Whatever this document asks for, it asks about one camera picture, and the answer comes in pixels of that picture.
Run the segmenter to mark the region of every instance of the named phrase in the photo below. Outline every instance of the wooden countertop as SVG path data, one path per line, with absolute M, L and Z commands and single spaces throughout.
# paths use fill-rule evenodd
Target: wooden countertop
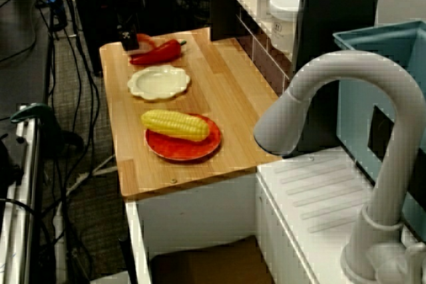
M 235 39 L 211 42 L 209 29 L 155 37 L 159 44 L 186 40 L 182 56 L 171 63 L 191 77 L 188 89 L 169 100 L 147 102 L 131 95 L 127 82 L 144 67 L 132 66 L 120 43 L 101 47 L 106 97 L 122 196 L 139 200 L 255 172 L 256 166 L 280 160 L 254 141 L 253 128 L 278 98 Z M 167 108 L 208 116 L 222 142 L 203 162 L 169 162 L 144 141 L 140 115 Z

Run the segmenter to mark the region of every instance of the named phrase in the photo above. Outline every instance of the floor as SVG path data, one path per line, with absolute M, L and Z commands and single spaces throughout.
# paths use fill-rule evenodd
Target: floor
M 73 35 L 71 24 L 66 30 L 68 35 Z M 79 34 L 85 48 L 83 33 Z M 71 49 L 73 48 L 77 55 L 82 82 L 81 101 L 75 122 L 75 132 L 83 138 L 85 145 L 87 145 L 91 110 L 89 81 L 82 58 L 75 46 L 75 38 L 70 38 L 70 44 L 63 31 L 58 32 L 57 35 L 59 40 L 55 44 L 56 85 L 53 101 L 50 97 L 49 105 L 52 106 L 53 103 L 61 128 L 72 131 L 73 117 L 79 96 L 79 78 L 73 58 L 73 50 Z M 99 90 L 101 103 L 99 118 L 94 130 L 95 147 L 88 149 L 86 156 L 84 156 L 79 165 L 73 170 L 70 175 L 68 187 L 74 184 L 79 174 L 88 172 L 91 164 L 93 167 L 96 167 L 109 156 L 113 155 L 112 135 L 103 79 L 93 77 L 93 80 Z M 82 156 L 82 153 L 76 152 L 74 148 L 70 148 L 69 155 L 68 165 L 66 161 L 67 150 L 64 150 L 63 154 L 59 157 L 59 167 L 62 176 L 65 175 L 65 172 L 70 171 L 71 167 Z M 106 167 L 114 165 L 114 161 L 110 161 Z M 54 199 L 58 199 L 60 195 L 58 174 L 53 172 L 52 160 L 45 161 L 45 174 L 55 182 L 51 182 L 44 187 L 43 210 L 49 207 Z M 125 268 L 125 264 L 118 238 L 126 235 L 127 220 L 120 195 L 117 173 L 113 172 L 89 178 L 79 189 L 71 194 L 70 199 L 68 208 L 69 218 L 77 235 L 77 239 L 73 236 L 70 238 L 70 244 L 78 252 L 78 259 L 73 259 L 72 264 L 76 265 L 79 273 L 87 274 L 87 277 L 90 277 L 90 279 L 98 279 L 105 275 L 121 272 Z M 51 223 L 53 213 L 54 210 L 44 217 L 44 221 L 52 237 L 55 234 Z

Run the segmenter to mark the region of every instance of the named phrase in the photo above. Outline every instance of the faucet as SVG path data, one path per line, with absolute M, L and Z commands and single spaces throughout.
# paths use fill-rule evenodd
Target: faucet
M 426 102 L 411 75 L 393 61 L 365 51 L 338 51 L 306 64 L 262 115 L 254 138 L 265 151 L 286 156 L 296 147 L 314 94 L 339 79 L 381 89 L 395 109 L 395 125 L 371 199 L 361 209 L 340 259 L 355 284 L 420 284 L 426 245 L 401 243 L 401 210 L 426 127 Z

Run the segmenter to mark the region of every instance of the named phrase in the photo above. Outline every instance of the white plate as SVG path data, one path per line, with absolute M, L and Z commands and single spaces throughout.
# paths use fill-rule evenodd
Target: white plate
M 167 99 L 185 91 L 190 80 L 184 69 L 154 66 L 134 73 L 127 86 L 134 96 L 146 100 Z

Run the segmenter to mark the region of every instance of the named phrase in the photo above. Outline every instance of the toy red pepper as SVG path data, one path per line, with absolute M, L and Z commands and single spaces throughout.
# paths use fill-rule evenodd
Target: toy red pepper
M 131 56 L 130 63 L 146 66 L 172 61 L 180 56 L 180 47 L 185 43 L 186 41 L 179 43 L 176 39 L 169 40 L 147 53 Z

